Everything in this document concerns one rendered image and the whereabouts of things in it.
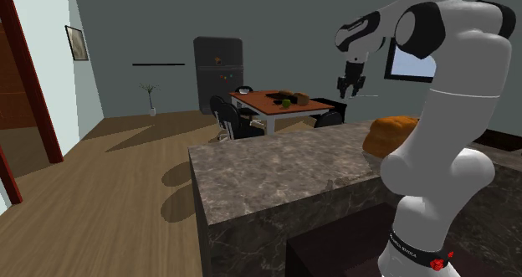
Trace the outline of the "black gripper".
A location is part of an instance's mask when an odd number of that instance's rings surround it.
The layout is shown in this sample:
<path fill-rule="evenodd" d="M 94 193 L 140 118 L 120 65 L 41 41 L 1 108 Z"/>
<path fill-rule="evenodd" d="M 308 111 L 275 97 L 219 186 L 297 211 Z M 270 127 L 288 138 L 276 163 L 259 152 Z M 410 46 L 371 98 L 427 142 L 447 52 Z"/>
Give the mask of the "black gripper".
<path fill-rule="evenodd" d="M 353 84 L 352 97 L 357 96 L 359 90 L 364 86 L 366 77 L 362 75 L 364 63 L 353 63 L 347 61 L 345 63 L 345 77 L 339 77 L 337 80 L 337 89 L 340 92 L 340 98 L 345 98 L 345 93 L 348 88 L 348 82 L 355 82 Z"/>

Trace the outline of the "orange round bread loaf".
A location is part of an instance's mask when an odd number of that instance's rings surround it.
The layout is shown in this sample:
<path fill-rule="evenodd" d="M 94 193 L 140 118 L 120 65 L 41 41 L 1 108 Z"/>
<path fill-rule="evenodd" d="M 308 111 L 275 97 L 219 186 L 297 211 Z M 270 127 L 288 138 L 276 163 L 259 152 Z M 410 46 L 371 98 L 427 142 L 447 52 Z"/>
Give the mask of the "orange round bread loaf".
<path fill-rule="evenodd" d="M 384 158 L 395 151 L 412 133 L 419 119 L 411 116 L 388 116 L 372 122 L 362 149 Z"/>

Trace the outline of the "black framed window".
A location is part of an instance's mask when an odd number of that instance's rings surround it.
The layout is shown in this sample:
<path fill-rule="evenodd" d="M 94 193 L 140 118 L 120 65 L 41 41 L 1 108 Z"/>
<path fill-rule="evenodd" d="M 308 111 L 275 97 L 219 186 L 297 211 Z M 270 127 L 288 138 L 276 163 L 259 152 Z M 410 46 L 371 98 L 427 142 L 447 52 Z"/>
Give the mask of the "black framed window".
<path fill-rule="evenodd" d="M 419 59 L 400 50 L 395 39 L 390 38 L 384 73 L 386 80 L 431 83 L 435 71 L 436 63 L 432 56 Z"/>

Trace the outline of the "brown dining table white legs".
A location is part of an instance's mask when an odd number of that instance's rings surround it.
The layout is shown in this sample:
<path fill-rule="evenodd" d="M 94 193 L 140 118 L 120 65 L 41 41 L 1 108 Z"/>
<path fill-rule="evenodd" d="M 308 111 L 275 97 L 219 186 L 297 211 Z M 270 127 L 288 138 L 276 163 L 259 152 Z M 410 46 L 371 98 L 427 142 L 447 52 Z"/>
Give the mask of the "brown dining table white legs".
<path fill-rule="evenodd" d="M 245 95 L 238 92 L 230 92 L 231 101 L 239 107 L 246 107 L 258 113 L 261 120 L 267 122 L 266 134 L 273 135 L 275 121 L 278 119 L 287 119 L 302 117 L 308 115 L 322 115 L 333 109 L 332 105 L 325 105 L 317 101 L 311 100 L 307 105 L 290 105 L 288 108 L 282 105 L 276 105 L 274 99 L 267 94 L 277 93 L 277 90 L 253 91 Z"/>

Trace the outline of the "dark grey fridge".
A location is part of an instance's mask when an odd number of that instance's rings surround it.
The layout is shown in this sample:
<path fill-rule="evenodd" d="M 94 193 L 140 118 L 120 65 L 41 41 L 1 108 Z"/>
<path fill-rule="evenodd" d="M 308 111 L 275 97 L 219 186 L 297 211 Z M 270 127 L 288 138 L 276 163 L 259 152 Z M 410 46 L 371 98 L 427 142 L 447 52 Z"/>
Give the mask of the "dark grey fridge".
<path fill-rule="evenodd" d="M 200 111 L 211 113 L 217 95 L 230 103 L 230 93 L 243 85 L 243 41 L 240 38 L 199 36 L 193 40 Z"/>

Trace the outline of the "potted plant white pot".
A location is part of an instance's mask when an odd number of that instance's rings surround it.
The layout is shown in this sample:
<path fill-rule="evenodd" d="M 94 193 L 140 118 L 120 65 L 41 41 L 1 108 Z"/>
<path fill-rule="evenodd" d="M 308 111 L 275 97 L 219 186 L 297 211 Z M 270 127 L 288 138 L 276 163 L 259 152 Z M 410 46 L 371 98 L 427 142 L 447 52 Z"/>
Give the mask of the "potted plant white pot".
<path fill-rule="evenodd" d="M 150 106 L 149 115 L 155 116 L 156 108 L 154 107 L 153 102 L 152 102 L 152 92 L 154 90 L 159 90 L 160 89 L 159 86 L 158 85 L 146 85 L 146 84 L 139 83 L 139 87 L 147 92 L 148 102 L 149 102 L 149 106 Z"/>

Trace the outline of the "framed wall picture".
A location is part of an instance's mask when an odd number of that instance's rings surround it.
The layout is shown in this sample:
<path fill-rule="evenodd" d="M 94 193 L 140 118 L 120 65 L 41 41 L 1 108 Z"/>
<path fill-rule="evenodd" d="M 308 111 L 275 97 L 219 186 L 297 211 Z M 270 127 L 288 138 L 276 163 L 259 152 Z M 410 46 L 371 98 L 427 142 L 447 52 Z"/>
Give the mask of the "framed wall picture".
<path fill-rule="evenodd" d="M 84 41 L 83 32 L 77 28 L 64 26 L 69 41 L 70 51 L 74 61 L 88 61 L 89 55 Z"/>

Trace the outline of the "red-brown door frame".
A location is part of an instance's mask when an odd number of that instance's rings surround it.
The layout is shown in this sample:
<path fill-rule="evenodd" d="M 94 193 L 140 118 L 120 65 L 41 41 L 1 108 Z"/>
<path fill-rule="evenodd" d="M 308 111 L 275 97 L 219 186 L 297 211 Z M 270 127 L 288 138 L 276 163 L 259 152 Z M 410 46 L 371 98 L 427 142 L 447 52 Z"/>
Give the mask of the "red-brown door frame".
<path fill-rule="evenodd" d="M 0 130 L 37 127 L 49 163 L 64 160 L 13 0 L 0 0 Z"/>

